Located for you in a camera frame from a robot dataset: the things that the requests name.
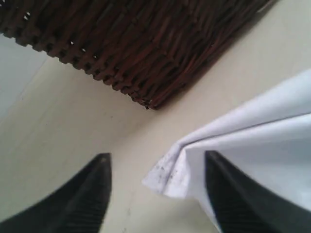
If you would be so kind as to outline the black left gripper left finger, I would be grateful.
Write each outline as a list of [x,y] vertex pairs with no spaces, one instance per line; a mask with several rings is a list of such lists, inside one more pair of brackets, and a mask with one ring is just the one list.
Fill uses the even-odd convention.
[[112,192],[110,153],[100,153],[59,189],[0,223],[2,233],[98,233]]

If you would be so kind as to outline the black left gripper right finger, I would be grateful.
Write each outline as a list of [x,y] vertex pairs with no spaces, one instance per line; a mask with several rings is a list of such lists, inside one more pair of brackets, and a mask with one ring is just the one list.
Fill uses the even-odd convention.
[[252,180],[216,151],[205,152],[205,188],[223,233],[309,233],[311,213]]

